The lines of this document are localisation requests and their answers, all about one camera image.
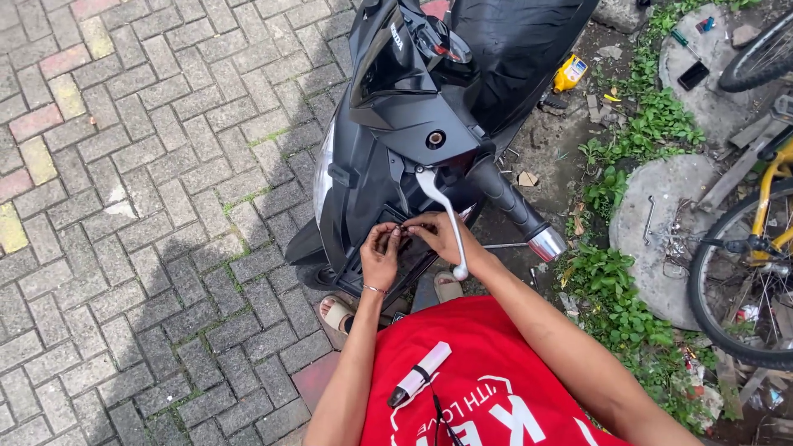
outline bicycle wheel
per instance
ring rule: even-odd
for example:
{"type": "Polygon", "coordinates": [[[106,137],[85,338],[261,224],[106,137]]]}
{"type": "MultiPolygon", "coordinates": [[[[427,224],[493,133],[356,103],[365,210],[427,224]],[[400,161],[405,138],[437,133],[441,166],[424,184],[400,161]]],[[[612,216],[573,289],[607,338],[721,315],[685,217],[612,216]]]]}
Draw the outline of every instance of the bicycle wheel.
{"type": "MultiPolygon", "coordinates": [[[[706,237],[746,240],[758,201],[757,192],[740,201],[716,221],[706,237]]],[[[772,184],[764,234],[773,239],[792,225],[793,178],[772,184]]],[[[791,246],[781,251],[789,254],[791,246]]],[[[758,367],[793,369],[793,350],[774,349],[786,344],[781,340],[787,325],[780,329],[780,321],[793,315],[790,261],[750,266],[746,255],[700,244],[691,261],[688,301],[699,327],[725,352],[758,367]]]]}
{"type": "Polygon", "coordinates": [[[718,85],[729,93],[759,87],[793,69],[793,10],[789,10],[735,56],[718,85]]]}

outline motorcycle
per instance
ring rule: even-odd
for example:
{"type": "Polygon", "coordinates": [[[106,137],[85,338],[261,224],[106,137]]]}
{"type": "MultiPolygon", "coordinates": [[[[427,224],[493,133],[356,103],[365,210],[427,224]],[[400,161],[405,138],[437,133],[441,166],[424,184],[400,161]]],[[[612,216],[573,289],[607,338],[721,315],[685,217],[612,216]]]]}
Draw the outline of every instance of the motorcycle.
{"type": "MultiPolygon", "coordinates": [[[[544,261],[559,234],[500,173],[500,158],[540,103],[599,0],[456,0],[445,20],[418,0],[363,0],[350,33],[353,76],[316,159],[315,218],[286,261],[315,290],[362,292],[358,253],[372,226],[458,213],[473,226],[485,200],[501,208],[544,261]]],[[[461,262],[465,253],[454,226],[461,262]]],[[[402,240],[384,308],[437,259],[402,240]]]]}

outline brake lever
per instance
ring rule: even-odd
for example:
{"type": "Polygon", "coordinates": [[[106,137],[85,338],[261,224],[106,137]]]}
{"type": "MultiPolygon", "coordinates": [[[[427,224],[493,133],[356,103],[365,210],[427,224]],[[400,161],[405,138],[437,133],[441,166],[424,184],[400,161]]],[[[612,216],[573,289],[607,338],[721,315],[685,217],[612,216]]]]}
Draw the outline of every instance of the brake lever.
{"type": "Polygon", "coordinates": [[[458,227],[457,216],[454,215],[454,209],[451,207],[449,198],[444,195],[438,187],[435,186],[435,172],[424,166],[416,166],[416,180],[421,186],[424,194],[429,198],[440,203],[446,213],[449,214],[451,220],[451,227],[454,230],[454,239],[457,241],[457,250],[460,252],[460,264],[454,267],[454,278],[458,281],[465,280],[468,277],[468,264],[465,261],[465,251],[462,248],[462,237],[460,236],[460,228],[458,227]]]}

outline headlight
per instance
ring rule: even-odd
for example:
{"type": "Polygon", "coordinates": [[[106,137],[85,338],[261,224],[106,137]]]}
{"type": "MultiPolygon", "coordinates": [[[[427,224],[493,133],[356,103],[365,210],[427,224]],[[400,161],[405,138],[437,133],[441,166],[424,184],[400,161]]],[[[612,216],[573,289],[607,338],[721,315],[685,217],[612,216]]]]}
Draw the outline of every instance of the headlight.
{"type": "Polygon", "coordinates": [[[333,161],[333,131],[336,127],[336,118],[331,119],[328,131],[325,133],[325,140],[322,141],[319,158],[316,161],[316,171],[314,171],[314,217],[317,226],[320,225],[322,217],[322,206],[325,204],[325,195],[333,186],[333,179],[328,175],[328,166],[333,161]]]}

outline silver bracelet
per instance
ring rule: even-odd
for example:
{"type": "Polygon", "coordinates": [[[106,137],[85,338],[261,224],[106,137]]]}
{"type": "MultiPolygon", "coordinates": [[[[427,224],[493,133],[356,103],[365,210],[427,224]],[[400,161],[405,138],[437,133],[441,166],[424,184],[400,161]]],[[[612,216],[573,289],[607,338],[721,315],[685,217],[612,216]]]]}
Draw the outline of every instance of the silver bracelet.
{"type": "Polygon", "coordinates": [[[363,287],[366,288],[367,290],[372,290],[372,291],[377,291],[378,293],[383,293],[384,296],[389,293],[388,291],[383,291],[383,290],[381,290],[379,288],[375,288],[374,286],[366,285],[365,283],[363,284],[363,287]]]}

